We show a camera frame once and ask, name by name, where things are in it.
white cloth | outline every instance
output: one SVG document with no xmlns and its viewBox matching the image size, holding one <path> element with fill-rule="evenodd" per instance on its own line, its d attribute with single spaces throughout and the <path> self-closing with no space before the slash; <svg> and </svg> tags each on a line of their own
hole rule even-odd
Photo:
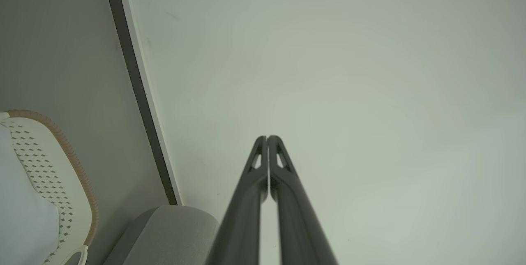
<svg viewBox="0 0 526 265">
<path fill-rule="evenodd" d="M 42 265 L 58 246 L 58 208 L 31 185 L 0 124 L 0 264 Z"/>
</svg>

laundry basket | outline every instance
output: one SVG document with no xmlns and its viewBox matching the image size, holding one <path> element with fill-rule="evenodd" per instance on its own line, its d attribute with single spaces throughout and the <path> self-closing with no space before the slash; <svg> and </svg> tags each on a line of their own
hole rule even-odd
<svg viewBox="0 0 526 265">
<path fill-rule="evenodd" d="M 11 131 L 13 148 L 33 188 L 58 207 L 58 247 L 44 265 L 63 265 L 77 252 L 78 264 L 84 265 L 97 229 L 98 207 L 75 151 L 58 126 L 42 114 L 0 112 L 0 123 Z"/>
</svg>

gray upholstered furniture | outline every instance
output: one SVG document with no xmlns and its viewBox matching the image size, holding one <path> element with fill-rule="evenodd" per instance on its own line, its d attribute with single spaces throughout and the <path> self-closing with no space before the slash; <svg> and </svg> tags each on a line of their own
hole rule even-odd
<svg viewBox="0 0 526 265">
<path fill-rule="evenodd" d="M 130 224 L 104 265 L 203 265 L 218 226 L 193 207 L 150 209 Z"/>
</svg>

gray cushion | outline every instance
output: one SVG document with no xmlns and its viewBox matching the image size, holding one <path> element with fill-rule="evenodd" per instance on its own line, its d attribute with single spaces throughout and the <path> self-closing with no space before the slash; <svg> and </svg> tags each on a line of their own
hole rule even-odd
<svg viewBox="0 0 526 265">
<path fill-rule="evenodd" d="M 203 265 L 218 225 L 193 207 L 148 210 L 127 228 L 104 265 Z"/>
</svg>

dark baseboard strip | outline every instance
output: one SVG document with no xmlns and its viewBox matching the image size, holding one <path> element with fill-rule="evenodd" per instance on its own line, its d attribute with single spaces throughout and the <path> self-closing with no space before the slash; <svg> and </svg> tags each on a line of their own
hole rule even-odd
<svg viewBox="0 0 526 265">
<path fill-rule="evenodd" d="M 150 140 L 150 146 L 154 154 L 155 163 L 157 165 L 157 171 L 163 183 L 163 187 L 166 193 L 166 197 L 170 205 L 177 205 L 175 193 L 170 180 L 170 175 L 166 166 L 163 151 L 159 143 L 157 131 L 155 130 L 154 120 L 152 118 L 152 112 L 150 112 L 150 106 L 148 105 L 148 99 L 144 91 L 143 80 L 141 73 L 139 72 L 139 66 L 137 65 L 137 59 L 135 58 L 135 51 L 133 49 L 132 38 L 129 33 L 128 23 L 126 22 L 126 15 L 124 14 L 124 8 L 122 6 L 122 0 L 109 0 L 111 12 L 113 14 L 113 21 L 115 21 L 115 27 L 117 28 L 117 34 L 119 36 L 120 47 L 124 55 L 124 61 L 126 61 L 126 67 L 128 68 L 128 74 L 130 76 L 131 85 L 135 93 L 135 99 L 139 105 L 139 111 L 143 119 L 144 128 L 148 134 L 148 140 Z"/>
</svg>

